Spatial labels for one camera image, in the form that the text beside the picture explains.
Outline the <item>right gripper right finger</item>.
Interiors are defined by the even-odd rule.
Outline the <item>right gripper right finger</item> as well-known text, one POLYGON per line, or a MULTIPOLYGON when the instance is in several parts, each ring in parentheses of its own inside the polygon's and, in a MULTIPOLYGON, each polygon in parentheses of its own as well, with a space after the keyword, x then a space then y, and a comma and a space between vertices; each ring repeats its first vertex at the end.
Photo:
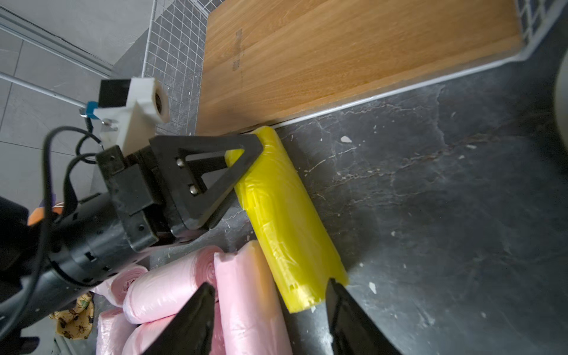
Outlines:
POLYGON ((325 307, 334 354, 401 355, 346 288, 333 278, 326 288, 325 307))

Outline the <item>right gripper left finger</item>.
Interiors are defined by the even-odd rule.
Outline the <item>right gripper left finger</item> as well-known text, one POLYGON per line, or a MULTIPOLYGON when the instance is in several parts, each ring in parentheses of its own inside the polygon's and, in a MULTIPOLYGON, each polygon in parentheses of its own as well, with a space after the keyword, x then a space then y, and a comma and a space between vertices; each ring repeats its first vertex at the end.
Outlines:
POLYGON ((179 311, 167 331, 180 340, 156 341, 143 355, 151 354, 209 354, 214 323, 215 289, 203 283, 179 311))

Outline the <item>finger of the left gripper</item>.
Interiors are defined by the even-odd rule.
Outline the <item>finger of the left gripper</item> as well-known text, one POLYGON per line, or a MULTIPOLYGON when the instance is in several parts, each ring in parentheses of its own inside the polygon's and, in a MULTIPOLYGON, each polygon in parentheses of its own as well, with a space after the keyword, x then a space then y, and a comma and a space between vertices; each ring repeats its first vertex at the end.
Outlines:
POLYGON ((234 188, 263 152, 255 135, 165 136, 149 141, 173 231, 209 230, 232 203, 234 188))

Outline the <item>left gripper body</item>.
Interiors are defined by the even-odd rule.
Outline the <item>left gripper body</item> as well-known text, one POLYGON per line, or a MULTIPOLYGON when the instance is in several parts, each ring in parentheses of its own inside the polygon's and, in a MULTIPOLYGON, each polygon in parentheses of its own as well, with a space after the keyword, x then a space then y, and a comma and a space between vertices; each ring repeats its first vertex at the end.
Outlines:
POLYGON ((124 155, 112 146, 96 155, 96 163, 115 211, 115 228, 122 228, 112 245, 128 252, 177 246, 186 233, 177 231, 174 205, 167 197, 158 161, 149 146, 124 155))

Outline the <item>pink roll diagonal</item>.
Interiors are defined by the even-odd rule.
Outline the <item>pink roll diagonal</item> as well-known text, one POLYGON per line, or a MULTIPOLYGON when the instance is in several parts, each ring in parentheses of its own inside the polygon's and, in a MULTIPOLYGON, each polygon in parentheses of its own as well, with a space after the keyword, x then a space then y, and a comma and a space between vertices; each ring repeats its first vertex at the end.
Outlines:
POLYGON ((258 241, 214 256, 227 354, 291 354, 272 272, 258 241))

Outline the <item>yellow roll horizontal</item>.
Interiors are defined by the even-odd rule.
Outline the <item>yellow roll horizontal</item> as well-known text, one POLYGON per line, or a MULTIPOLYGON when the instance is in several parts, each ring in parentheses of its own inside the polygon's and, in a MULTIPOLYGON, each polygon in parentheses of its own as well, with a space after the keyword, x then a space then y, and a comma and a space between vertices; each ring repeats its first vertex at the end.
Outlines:
POLYGON ((348 273, 278 134, 252 132, 263 152, 235 185, 288 312, 325 300, 328 280, 348 285, 348 273))

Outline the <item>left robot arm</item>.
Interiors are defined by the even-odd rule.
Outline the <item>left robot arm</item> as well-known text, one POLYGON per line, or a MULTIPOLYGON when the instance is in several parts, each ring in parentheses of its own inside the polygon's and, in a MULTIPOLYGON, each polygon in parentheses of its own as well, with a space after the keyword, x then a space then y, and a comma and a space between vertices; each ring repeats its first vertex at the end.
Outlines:
POLYGON ((53 217, 46 251, 41 224, 25 207, 1 201, 1 321, 14 329, 3 354, 27 354, 38 340, 21 335, 47 315, 158 248, 192 243, 213 229, 234 188, 260 158, 252 135, 160 135, 136 152, 111 146, 96 155, 106 192, 66 199, 53 217))

